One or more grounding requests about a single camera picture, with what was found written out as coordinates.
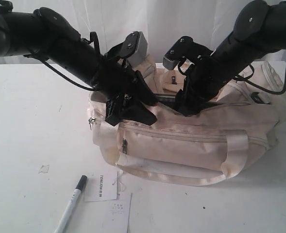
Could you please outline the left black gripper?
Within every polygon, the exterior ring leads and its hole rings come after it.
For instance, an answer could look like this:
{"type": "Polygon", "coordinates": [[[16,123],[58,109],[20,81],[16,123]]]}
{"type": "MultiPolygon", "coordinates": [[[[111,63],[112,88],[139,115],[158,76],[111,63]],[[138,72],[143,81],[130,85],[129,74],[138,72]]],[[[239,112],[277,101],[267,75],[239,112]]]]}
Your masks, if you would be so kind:
{"type": "Polygon", "coordinates": [[[142,103],[155,106],[158,100],[141,72],[134,71],[130,65],[130,56],[134,54],[134,50],[114,46],[105,55],[98,54],[95,49],[93,51],[95,56],[84,60],[86,76],[81,77],[81,80],[108,99],[105,122],[111,126],[124,120],[149,126],[154,124],[157,121],[156,116],[142,103]],[[116,97],[124,94],[136,95],[140,101],[135,97],[116,97]]]}

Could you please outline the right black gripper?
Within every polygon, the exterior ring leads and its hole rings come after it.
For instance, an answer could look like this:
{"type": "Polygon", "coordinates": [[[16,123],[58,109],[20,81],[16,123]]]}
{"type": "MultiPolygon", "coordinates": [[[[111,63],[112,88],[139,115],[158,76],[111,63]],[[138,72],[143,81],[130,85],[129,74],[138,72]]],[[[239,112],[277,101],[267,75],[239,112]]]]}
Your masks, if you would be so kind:
{"type": "Polygon", "coordinates": [[[187,117],[218,106],[212,99],[233,78],[228,62],[227,55],[209,55],[192,63],[183,72],[184,86],[175,96],[174,110],[187,117]]]}

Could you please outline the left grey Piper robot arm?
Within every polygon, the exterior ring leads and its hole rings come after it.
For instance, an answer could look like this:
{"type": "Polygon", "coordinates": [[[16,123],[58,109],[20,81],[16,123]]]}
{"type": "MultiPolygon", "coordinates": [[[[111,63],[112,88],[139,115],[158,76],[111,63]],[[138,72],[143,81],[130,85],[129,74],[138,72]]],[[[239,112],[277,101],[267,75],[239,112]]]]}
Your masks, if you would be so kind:
{"type": "Polygon", "coordinates": [[[0,57],[22,55],[44,65],[54,61],[79,79],[78,88],[104,96],[105,121],[112,126],[124,120],[146,125],[157,120],[149,110],[157,98],[135,70],[146,54],[142,32],[130,33],[102,54],[95,32],[81,37],[56,11],[40,7],[32,13],[15,12],[12,2],[0,0],[0,57]]]}

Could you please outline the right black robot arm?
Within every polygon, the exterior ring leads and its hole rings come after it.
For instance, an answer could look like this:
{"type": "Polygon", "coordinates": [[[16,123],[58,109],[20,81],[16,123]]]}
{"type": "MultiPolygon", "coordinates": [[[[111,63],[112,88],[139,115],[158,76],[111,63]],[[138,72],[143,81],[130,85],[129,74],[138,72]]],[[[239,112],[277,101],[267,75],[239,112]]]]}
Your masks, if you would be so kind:
{"type": "Polygon", "coordinates": [[[192,65],[185,72],[183,89],[174,109],[189,116],[210,107],[209,101],[254,60],[286,50],[286,1],[268,5],[264,0],[248,3],[239,13],[233,31],[211,51],[189,36],[175,44],[177,59],[192,65]]]}

